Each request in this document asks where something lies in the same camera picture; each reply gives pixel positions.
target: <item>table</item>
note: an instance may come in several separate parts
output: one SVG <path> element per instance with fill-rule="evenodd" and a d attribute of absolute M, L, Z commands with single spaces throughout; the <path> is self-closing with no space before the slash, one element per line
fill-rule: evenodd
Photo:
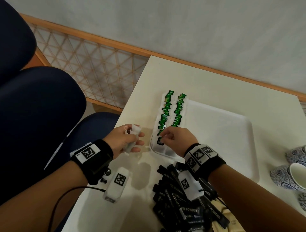
<path fill-rule="evenodd" d="M 131 171 L 120 201 L 112 204 L 102 199 L 100 191 L 84 190 L 63 231 L 160 230 L 152 211 L 152 188 L 161 179 L 156 172 L 158 166 L 172 162 L 150 152 L 149 142 L 161 94 L 170 89 L 248 117 L 253 124 L 259 184 L 306 215 L 297 202 L 297 193 L 277 187 L 269 176 L 271 169 L 287 164 L 287 149 L 305 144 L 306 117 L 297 97 L 151 56 L 116 124 L 140 124 L 146 134 L 140 153 L 122 154 L 110 163 L 113 174 L 119 167 Z"/>

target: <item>tea bag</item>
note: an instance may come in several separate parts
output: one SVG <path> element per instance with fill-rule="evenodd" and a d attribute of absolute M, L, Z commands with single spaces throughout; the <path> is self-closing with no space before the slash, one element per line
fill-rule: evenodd
<path fill-rule="evenodd" d="M 136 125 L 132 124 L 132 128 L 128 128 L 127 130 L 125 130 L 125 134 L 134 134 L 138 137 L 140 131 L 141 131 L 140 126 L 136 126 Z M 136 142 L 127 144 L 127 146 L 124 149 L 124 152 L 129 154 L 131 152 L 131 149 L 135 146 L 135 144 L 136 144 Z"/>

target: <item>wall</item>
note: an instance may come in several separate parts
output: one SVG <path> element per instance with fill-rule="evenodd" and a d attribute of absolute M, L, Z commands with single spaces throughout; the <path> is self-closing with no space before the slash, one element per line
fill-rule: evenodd
<path fill-rule="evenodd" d="M 304 0 L 8 0 L 19 12 L 306 93 Z"/>

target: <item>person's right hand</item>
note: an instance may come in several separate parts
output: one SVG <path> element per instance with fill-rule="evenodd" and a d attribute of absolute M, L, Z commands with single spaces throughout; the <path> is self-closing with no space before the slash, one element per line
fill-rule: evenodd
<path fill-rule="evenodd" d="M 160 140 L 181 157 L 184 157 L 186 150 L 195 143 L 198 143 L 196 137 L 187 129 L 169 126 L 164 129 L 160 136 Z"/>

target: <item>geometric patterned wall panel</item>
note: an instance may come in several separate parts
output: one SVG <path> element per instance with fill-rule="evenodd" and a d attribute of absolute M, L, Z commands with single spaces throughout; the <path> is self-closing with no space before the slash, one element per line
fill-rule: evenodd
<path fill-rule="evenodd" d="M 86 97 L 124 108 L 149 58 L 29 26 L 49 63 L 71 75 Z"/>

